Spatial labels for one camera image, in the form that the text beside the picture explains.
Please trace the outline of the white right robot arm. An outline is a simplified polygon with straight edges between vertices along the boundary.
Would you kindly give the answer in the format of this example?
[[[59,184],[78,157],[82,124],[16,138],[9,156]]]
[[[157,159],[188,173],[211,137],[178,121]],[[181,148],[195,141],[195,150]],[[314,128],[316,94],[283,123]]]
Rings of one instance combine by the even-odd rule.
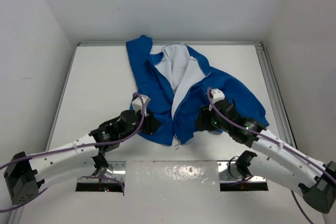
[[[300,195],[323,214],[335,203],[335,162],[315,160],[278,139],[261,123],[242,117],[227,99],[200,107],[195,124],[201,131],[222,130],[244,151],[235,162],[237,173],[265,177]]]

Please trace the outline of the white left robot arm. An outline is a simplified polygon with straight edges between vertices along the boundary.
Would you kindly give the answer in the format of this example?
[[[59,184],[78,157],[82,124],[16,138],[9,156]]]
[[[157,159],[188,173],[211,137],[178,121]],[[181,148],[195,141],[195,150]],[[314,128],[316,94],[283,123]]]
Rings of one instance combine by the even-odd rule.
[[[109,167],[105,153],[137,133],[152,135],[161,125],[151,111],[142,115],[125,110],[69,144],[37,154],[15,154],[2,166],[12,204],[18,208],[71,178],[101,176]]]

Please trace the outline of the blue zip-up fleece jacket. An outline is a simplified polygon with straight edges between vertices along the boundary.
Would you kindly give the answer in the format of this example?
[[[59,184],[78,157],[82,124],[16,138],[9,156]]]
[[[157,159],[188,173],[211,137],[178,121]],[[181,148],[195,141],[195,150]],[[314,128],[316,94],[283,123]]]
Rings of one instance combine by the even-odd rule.
[[[235,77],[212,67],[201,53],[185,44],[172,44],[152,54],[152,46],[152,39],[145,35],[126,43],[138,93],[151,99],[148,109],[162,123],[155,133],[140,136],[169,146],[176,137],[185,144],[198,131],[195,121],[200,107],[209,105],[209,87],[233,99],[242,116],[269,124],[254,94]]]

